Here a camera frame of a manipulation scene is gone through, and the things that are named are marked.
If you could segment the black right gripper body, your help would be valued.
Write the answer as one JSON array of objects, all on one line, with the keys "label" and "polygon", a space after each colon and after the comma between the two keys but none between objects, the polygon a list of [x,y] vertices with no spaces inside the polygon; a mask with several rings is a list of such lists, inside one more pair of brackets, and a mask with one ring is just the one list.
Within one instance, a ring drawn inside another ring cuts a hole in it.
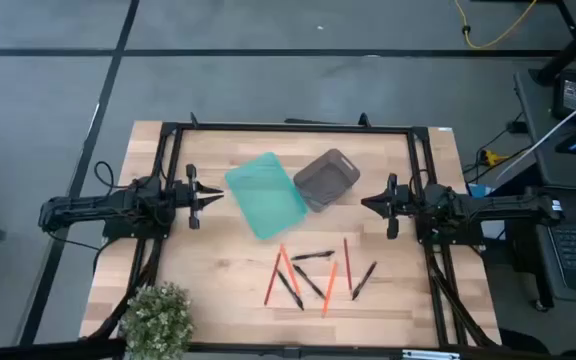
[{"label": "black right gripper body", "polygon": [[390,200],[388,201],[388,228],[387,238],[395,239],[399,233],[398,215],[408,214],[407,207],[410,205],[410,190],[407,185],[399,185],[397,175],[390,173],[387,180],[387,190]]}]

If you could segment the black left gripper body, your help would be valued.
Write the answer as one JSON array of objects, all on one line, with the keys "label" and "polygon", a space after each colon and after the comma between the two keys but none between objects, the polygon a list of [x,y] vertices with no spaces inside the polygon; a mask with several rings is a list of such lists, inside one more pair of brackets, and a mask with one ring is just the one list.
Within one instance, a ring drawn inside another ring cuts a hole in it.
[{"label": "black left gripper body", "polygon": [[175,206],[177,208],[189,208],[189,228],[197,230],[200,228],[200,221],[198,217],[199,209],[199,182],[197,180],[197,169],[193,164],[186,166],[187,182],[176,181],[174,183],[175,190]]}]

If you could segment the red pencil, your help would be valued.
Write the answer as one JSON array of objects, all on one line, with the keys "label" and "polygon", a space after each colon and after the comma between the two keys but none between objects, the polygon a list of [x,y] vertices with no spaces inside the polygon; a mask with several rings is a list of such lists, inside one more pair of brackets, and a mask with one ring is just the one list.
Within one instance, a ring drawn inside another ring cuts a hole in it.
[{"label": "red pencil", "polygon": [[348,285],[349,293],[352,293],[353,286],[352,286],[352,272],[351,272],[350,257],[349,257],[349,246],[348,246],[348,240],[345,237],[343,239],[343,248],[344,248],[344,259],[345,259],[347,285]]}]

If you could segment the black ballpoint pen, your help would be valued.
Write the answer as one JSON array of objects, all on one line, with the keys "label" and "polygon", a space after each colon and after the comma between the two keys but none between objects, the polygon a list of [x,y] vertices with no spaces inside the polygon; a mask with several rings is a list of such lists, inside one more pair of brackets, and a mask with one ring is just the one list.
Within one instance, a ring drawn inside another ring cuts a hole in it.
[{"label": "black ballpoint pen", "polygon": [[301,254],[301,255],[293,256],[293,257],[291,258],[291,260],[292,260],[292,261],[301,261],[301,260],[306,260],[306,259],[311,259],[311,258],[329,258],[329,257],[331,257],[334,253],[335,253],[334,250],[327,250],[327,251],[321,251],[321,252],[307,253],[307,254]]},{"label": "black ballpoint pen", "polygon": [[326,299],[326,295],[323,291],[309,278],[306,272],[298,265],[293,264],[293,269],[304,279],[304,281],[312,288],[312,290],[323,300]]},{"label": "black ballpoint pen", "polygon": [[361,281],[359,282],[359,284],[356,286],[356,288],[352,291],[352,300],[356,300],[358,298],[358,296],[361,293],[361,290],[364,288],[364,286],[366,285],[366,283],[368,282],[368,280],[370,279],[372,273],[374,272],[376,266],[377,266],[378,262],[377,261],[373,261],[371,263],[371,265],[369,266],[368,270],[366,271],[366,273],[364,274],[364,276],[362,277]]},{"label": "black ballpoint pen", "polygon": [[279,277],[279,279],[283,283],[283,285],[286,287],[287,291],[291,295],[291,297],[294,300],[294,302],[296,303],[297,307],[300,310],[304,311],[305,309],[304,309],[303,301],[301,300],[299,295],[296,293],[296,291],[290,286],[285,275],[281,271],[277,270],[277,276]]}]

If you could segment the grey translucent plastic bin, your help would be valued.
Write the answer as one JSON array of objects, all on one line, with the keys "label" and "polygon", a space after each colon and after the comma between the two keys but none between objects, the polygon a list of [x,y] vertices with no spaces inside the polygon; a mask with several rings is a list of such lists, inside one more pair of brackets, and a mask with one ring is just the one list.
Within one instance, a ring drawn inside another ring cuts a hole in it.
[{"label": "grey translucent plastic bin", "polygon": [[297,172],[293,183],[306,205],[319,213],[351,189],[360,175],[356,165],[332,148]]}]

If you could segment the teal translucent plastic bin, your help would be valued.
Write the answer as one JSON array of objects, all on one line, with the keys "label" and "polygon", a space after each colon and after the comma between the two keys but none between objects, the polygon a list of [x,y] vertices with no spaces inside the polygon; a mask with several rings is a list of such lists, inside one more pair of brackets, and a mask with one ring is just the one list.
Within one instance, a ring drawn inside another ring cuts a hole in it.
[{"label": "teal translucent plastic bin", "polygon": [[301,222],[307,212],[279,157],[266,152],[225,174],[228,187],[253,234],[269,239]]}]

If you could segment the small green artificial plant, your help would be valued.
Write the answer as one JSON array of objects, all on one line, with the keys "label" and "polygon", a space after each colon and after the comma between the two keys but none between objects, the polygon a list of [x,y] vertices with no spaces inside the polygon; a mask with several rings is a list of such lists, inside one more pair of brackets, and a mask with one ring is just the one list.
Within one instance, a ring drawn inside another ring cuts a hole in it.
[{"label": "small green artificial plant", "polygon": [[182,360],[195,326],[186,289],[172,283],[141,288],[119,324],[131,360]]}]

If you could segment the yellow plug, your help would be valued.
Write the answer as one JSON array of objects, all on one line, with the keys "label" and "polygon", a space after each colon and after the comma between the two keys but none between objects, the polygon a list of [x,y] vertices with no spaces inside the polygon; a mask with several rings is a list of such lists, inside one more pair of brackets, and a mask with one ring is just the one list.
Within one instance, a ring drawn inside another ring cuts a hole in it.
[{"label": "yellow plug", "polygon": [[482,165],[493,167],[507,159],[507,156],[499,155],[491,150],[482,150],[479,155]]}]

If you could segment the silver metal clamp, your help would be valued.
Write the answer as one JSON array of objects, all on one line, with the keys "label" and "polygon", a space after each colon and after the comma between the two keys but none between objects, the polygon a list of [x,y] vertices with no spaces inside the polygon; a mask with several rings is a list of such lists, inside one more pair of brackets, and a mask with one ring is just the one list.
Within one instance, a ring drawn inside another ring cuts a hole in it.
[{"label": "silver metal clamp", "polygon": [[404,349],[401,360],[461,360],[461,356],[453,352]]}]

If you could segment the white rod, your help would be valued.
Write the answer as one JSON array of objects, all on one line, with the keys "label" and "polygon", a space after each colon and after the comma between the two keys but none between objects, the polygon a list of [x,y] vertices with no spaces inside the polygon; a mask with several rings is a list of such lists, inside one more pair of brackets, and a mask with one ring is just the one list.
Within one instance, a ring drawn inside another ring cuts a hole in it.
[{"label": "white rod", "polygon": [[495,178],[498,182],[511,168],[520,163],[524,158],[526,158],[530,153],[537,149],[542,143],[547,141],[555,132],[557,132],[563,125],[568,123],[574,116],[576,116],[576,109],[569,114],[566,118],[561,120],[556,126],[554,126],[548,133],[541,137],[536,143],[534,143],[529,149],[523,151],[521,156],[515,159],[510,165],[504,168],[501,173]]}]

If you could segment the small black screen device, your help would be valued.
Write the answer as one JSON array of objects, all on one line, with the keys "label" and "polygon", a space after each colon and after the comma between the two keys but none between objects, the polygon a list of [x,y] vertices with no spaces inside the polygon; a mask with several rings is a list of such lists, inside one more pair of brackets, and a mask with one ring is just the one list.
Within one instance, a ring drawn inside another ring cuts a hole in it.
[{"label": "small black screen device", "polygon": [[563,70],[553,86],[552,115],[564,120],[576,110],[576,70]]}]

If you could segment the black stand legs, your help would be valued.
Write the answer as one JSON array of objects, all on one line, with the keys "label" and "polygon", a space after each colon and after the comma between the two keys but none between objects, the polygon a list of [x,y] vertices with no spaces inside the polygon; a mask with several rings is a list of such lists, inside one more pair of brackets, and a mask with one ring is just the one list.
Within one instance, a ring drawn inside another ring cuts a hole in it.
[{"label": "black stand legs", "polygon": [[572,36],[572,40],[561,51],[556,53],[544,67],[529,71],[532,80],[542,86],[551,85],[557,76],[576,59],[576,23],[574,18],[564,0],[549,1],[557,6]]}]

